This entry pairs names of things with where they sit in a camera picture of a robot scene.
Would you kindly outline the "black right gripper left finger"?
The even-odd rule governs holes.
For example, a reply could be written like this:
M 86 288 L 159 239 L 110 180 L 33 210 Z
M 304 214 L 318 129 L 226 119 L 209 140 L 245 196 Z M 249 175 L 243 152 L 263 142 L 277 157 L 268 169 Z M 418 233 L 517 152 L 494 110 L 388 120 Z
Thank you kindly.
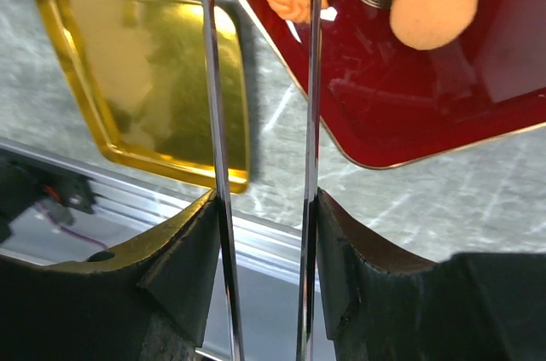
M 1 259 L 4 360 L 188 360 L 218 265 L 214 192 L 82 262 Z

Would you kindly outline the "aluminium table edge rail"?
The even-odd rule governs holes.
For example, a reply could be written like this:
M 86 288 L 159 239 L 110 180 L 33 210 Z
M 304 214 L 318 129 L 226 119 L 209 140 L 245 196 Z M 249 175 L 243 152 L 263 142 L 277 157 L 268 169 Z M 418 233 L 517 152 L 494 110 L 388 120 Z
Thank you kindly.
M 144 230 L 188 207 L 193 200 L 163 186 L 73 160 L 3 138 L 1 150 L 44 162 L 88 179 L 98 213 L 117 214 L 129 226 Z M 237 264 L 276 279 L 299 281 L 300 232 L 249 214 L 234 211 Z

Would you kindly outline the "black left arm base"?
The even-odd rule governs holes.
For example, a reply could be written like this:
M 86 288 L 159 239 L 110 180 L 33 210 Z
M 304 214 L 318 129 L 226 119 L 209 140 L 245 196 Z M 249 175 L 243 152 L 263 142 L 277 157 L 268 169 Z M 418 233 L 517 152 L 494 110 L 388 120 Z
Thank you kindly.
M 92 214 L 95 197 L 86 176 L 14 152 L 1 152 L 1 241 L 12 235 L 11 224 L 37 207 L 54 224 L 74 223 L 72 209 Z

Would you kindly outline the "plain orange round cookie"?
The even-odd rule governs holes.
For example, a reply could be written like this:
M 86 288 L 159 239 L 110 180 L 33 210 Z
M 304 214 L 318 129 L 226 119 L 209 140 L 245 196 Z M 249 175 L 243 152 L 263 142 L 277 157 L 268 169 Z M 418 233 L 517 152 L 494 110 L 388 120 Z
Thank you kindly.
M 392 0 L 394 36 L 417 50 L 437 49 L 459 37 L 477 13 L 479 0 Z

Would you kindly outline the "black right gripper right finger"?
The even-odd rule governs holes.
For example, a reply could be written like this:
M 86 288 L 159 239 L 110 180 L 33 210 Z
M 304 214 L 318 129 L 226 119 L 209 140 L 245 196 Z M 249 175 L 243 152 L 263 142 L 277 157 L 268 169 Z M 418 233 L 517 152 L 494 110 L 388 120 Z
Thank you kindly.
M 542 360 L 545 257 L 457 253 L 435 263 L 318 195 L 317 261 L 339 360 Z

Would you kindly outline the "gold tin lid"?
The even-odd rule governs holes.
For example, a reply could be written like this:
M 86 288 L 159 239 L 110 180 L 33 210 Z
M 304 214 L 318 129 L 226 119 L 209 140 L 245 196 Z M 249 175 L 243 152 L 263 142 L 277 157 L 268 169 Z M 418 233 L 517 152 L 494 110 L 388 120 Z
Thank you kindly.
M 35 0 L 100 153 L 215 184 L 199 0 Z

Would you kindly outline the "red serving tray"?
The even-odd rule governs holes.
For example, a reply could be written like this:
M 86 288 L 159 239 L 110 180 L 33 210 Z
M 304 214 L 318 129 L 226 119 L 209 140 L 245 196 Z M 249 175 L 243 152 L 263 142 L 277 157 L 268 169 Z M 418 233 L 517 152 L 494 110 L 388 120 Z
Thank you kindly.
M 322 0 L 320 115 L 355 163 L 385 169 L 545 124 L 545 0 L 479 0 L 451 43 L 392 33 L 392 0 Z

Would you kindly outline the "silver metal tongs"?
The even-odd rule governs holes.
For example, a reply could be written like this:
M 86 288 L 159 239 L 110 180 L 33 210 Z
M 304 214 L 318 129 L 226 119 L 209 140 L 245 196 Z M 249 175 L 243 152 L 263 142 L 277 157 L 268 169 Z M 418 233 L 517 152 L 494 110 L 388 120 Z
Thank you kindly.
M 214 18 L 215 2 L 214 0 L 201 0 L 201 2 L 204 21 L 203 36 L 206 48 L 206 76 L 211 118 L 218 224 L 224 270 L 224 290 L 228 304 L 230 350 L 231 358 L 233 360 L 243 360 L 245 354 L 235 256 L 227 148 L 224 135 L 224 106 L 219 72 L 218 36 Z M 322 0 L 311 0 L 305 191 L 299 264 L 299 309 L 295 356 L 297 360 L 313 359 L 318 223 L 318 143 L 321 93 L 321 7 Z

